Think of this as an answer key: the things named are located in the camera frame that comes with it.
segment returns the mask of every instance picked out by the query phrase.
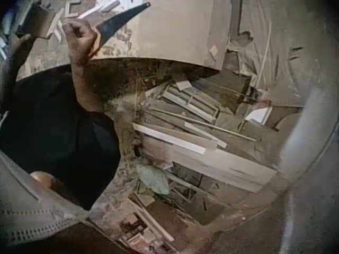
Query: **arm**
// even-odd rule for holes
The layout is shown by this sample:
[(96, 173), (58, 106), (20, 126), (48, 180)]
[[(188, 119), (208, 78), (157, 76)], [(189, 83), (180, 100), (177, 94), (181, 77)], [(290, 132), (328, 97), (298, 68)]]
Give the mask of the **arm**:
[(66, 20), (63, 26), (68, 43), (68, 53), (74, 89), (79, 104), (88, 112), (103, 112), (103, 104), (88, 82), (89, 54), (96, 33), (84, 20)]
[(14, 85), (20, 67), (26, 62), (35, 39), (27, 34), (18, 39), (12, 37), (7, 60), (0, 71), (0, 113), (8, 110), (9, 102), (13, 96)]

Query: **hand saw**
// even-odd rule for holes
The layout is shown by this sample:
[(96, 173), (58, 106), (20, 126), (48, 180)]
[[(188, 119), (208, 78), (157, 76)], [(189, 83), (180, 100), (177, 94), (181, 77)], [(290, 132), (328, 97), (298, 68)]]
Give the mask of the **hand saw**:
[(118, 15), (111, 17), (110, 19), (92, 28), (93, 31), (97, 33), (97, 37), (90, 53), (90, 57), (93, 57), (99, 51), (99, 49), (101, 49), (101, 47), (106, 42), (108, 42), (108, 40), (128, 21), (149, 7), (150, 3), (141, 4), (127, 11), (119, 13)]

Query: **black shirt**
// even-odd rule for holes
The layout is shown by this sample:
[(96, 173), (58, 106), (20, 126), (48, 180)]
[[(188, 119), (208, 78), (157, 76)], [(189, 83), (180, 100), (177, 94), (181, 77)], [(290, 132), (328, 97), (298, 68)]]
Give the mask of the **black shirt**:
[(20, 86), (0, 131), (0, 149), (26, 172), (63, 182), (89, 210), (120, 160), (113, 121), (86, 112), (71, 75), (35, 75)]

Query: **black saw blade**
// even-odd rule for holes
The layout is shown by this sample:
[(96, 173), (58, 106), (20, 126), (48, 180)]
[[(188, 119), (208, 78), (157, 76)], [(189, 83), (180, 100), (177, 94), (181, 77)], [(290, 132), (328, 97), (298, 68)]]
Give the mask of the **black saw blade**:
[(100, 47), (104, 45), (119, 29), (121, 29), (128, 21), (138, 15), (143, 10), (150, 7), (150, 3), (144, 3), (127, 11), (124, 11), (96, 26), (98, 32), (101, 33)]

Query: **white face mask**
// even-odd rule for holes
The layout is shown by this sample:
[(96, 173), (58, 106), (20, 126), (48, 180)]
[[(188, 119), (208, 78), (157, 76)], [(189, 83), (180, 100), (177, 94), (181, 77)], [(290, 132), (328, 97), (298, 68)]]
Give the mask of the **white face mask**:
[(8, 246), (50, 237), (88, 211), (42, 187), (0, 151), (0, 239)]

